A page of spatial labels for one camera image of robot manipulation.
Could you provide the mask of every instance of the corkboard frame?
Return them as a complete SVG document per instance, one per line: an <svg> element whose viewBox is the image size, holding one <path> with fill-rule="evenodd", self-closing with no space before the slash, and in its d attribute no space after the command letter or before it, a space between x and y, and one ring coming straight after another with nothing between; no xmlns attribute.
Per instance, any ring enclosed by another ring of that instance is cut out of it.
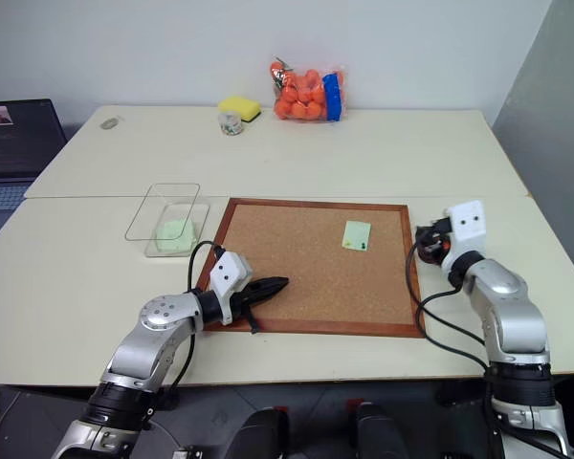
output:
<svg viewBox="0 0 574 459"><path fill-rule="evenodd" d="M339 208L354 210L384 210L399 212L400 223L402 228L402 240L404 245L405 260L412 244L412 234L410 231L410 220L408 218L408 206L391 205L391 204L358 204L358 203L328 203L313 201L287 201L287 200L268 200L253 198L230 198L226 207L219 229L214 238L217 244L223 244L233 215L238 206L275 206L288 208ZM197 287L203 291L207 289L210 282L210 270L214 266L215 258L212 251L206 259ZM419 294L419 281L417 277L416 264L412 263L410 267L410 276L414 291ZM331 320L298 320L286 318L259 318L260 328L262 331L270 333L311 333L324 335L361 335L361 336L385 336L399 338L422 338L421 332L416 326L416 309L417 304L410 298L410 312L412 323L374 323L358 321L331 321ZM425 328L423 316L421 316L421 325ZM227 327L220 324L214 324L207 327L209 331L239 331L249 332L250 327L244 318L235 321Z"/></svg>

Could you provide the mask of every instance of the floor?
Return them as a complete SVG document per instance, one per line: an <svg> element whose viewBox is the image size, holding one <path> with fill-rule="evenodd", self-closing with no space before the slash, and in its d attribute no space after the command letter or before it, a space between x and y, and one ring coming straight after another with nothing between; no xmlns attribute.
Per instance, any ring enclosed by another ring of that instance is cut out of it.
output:
<svg viewBox="0 0 574 459"><path fill-rule="evenodd" d="M204 449L205 459L223 457L236 430L254 411L287 406L291 458L355 457L347 442L347 401L383 406L401 428L411 458L441 457L456 450L483 458L484 425L477 404L445 408L434 401L439 382L343 382L194 387L181 389L177 409L154 420L182 445ZM0 410L16 391L0 387ZM0 458L50 457L84 402L22 392L0 426ZM169 459L174 450L159 429L144 432L132 458Z"/></svg>

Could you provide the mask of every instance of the sticky note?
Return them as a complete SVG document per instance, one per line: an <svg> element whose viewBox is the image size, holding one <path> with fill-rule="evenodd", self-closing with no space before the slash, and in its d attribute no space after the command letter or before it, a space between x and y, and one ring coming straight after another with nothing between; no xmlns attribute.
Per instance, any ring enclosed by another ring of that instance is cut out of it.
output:
<svg viewBox="0 0 574 459"><path fill-rule="evenodd" d="M155 237L157 250L162 252L191 251L197 242L191 220L165 222L155 229Z"/></svg>
<svg viewBox="0 0 574 459"><path fill-rule="evenodd" d="M367 251L367 240L372 225L365 222L347 221L342 237L342 246L353 251Z"/></svg>

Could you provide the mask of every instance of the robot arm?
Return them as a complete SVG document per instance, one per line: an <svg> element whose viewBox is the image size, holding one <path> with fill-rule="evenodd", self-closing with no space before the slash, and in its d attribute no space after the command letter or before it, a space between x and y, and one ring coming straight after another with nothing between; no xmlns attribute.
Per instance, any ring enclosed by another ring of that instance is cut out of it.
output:
<svg viewBox="0 0 574 459"><path fill-rule="evenodd" d="M447 218L417 231L420 257L439 264L449 281L461 287L482 322L491 386L491 406L507 426L534 433L539 443L572 451L562 407L555 400L546 324L529 300L527 284L484 254L485 218L478 201L447 209ZM502 433L506 457L551 457Z"/></svg>
<svg viewBox="0 0 574 459"><path fill-rule="evenodd" d="M162 295L147 302L134 329L108 363L83 415L73 421L54 455L129 457L153 415L158 393L179 345L205 324L250 316L251 304L278 293L285 277L250 282L247 260L224 251L210 272L212 290Z"/></svg>

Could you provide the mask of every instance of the transparent tray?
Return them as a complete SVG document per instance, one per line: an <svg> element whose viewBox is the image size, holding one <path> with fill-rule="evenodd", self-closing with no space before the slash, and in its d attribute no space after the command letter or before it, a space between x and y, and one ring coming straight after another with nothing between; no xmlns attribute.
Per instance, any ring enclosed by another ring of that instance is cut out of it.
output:
<svg viewBox="0 0 574 459"><path fill-rule="evenodd" d="M209 204L198 197L198 184L153 184L146 192L125 239L144 254L189 256L198 243Z"/></svg>

